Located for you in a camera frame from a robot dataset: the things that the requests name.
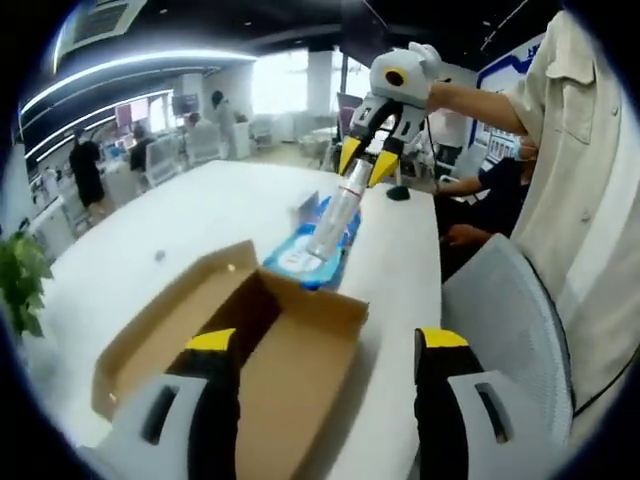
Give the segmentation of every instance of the woman in black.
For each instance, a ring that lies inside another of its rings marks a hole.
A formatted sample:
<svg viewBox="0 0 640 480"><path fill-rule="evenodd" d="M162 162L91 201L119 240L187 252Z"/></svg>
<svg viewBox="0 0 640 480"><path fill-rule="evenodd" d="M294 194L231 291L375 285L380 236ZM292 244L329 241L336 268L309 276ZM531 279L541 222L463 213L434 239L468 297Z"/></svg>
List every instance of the woman in black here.
<svg viewBox="0 0 640 480"><path fill-rule="evenodd" d="M89 210L94 223L100 223L113 209L104 193L100 171L96 165L100 160L100 147L95 142L84 139L84 134L82 129L74 132L74 147L69 155L69 164L82 205Z"/></svg>

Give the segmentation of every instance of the shirt pocket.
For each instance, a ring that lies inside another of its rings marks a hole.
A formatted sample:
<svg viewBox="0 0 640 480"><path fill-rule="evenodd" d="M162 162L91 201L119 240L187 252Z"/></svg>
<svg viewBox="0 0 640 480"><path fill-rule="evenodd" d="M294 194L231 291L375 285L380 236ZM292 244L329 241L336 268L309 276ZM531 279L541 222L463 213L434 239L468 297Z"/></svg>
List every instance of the shirt pocket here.
<svg viewBox="0 0 640 480"><path fill-rule="evenodd" d="M558 103L554 128L567 132L580 142L591 143L591 129L596 102L595 71L591 58L556 59L546 71L551 96Z"/></svg>

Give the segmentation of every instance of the green leaves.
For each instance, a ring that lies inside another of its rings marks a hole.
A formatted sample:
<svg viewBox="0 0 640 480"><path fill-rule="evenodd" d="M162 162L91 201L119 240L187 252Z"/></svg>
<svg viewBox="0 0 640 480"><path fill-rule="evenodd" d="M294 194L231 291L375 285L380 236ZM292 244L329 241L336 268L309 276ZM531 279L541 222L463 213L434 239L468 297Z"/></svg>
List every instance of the green leaves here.
<svg viewBox="0 0 640 480"><path fill-rule="evenodd" d="M24 305L20 308L20 316L22 317L22 323L25 326L25 330L27 330L34 337L42 336L42 329L40 328L40 322L38 321L38 317L36 317L29 307L25 307Z"/></svg>
<svg viewBox="0 0 640 480"><path fill-rule="evenodd" d="M35 312L43 307L43 278L53 278L53 275L42 248L33 237L17 233L6 242L0 241L0 293L18 336L25 330L42 336Z"/></svg>

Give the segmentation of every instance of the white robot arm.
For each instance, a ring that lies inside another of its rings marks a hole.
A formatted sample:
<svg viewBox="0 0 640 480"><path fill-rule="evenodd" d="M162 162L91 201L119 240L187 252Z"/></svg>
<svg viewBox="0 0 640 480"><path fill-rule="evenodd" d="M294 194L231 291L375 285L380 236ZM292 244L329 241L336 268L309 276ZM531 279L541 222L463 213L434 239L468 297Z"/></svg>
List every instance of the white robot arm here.
<svg viewBox="0 0 640 480"><path fill-rule="evenodd" d="M405 146L419 136L427 98L438 77L440 63L440 55L431 45L414 42L408 49L396 49L373 61L369 76L371 92L353 115L351 132L342 147L340 175L362 155L375 132L390 116L396 117L396 123L378 155L369 186L395 170Z"/></svg>

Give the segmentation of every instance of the air conditioning vent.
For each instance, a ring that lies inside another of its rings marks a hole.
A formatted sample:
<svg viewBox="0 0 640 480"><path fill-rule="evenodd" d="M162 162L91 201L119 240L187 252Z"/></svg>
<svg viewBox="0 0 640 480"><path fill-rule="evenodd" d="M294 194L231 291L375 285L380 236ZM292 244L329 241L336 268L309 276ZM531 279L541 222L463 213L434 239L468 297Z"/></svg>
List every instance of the air conditioning vent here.
<svg viewBox="0 0 640 480"><path fill-rule="evenodd" d="M76 24L74 43L113 32L126 10L127 5L114 5L83 16Z"/></svg>
<svg viewBox="0 0 640 480"><path fill-rule="evenodd" d="M125 33L148 0L84 2L65 23L59 56L99 40Z"/></svg>

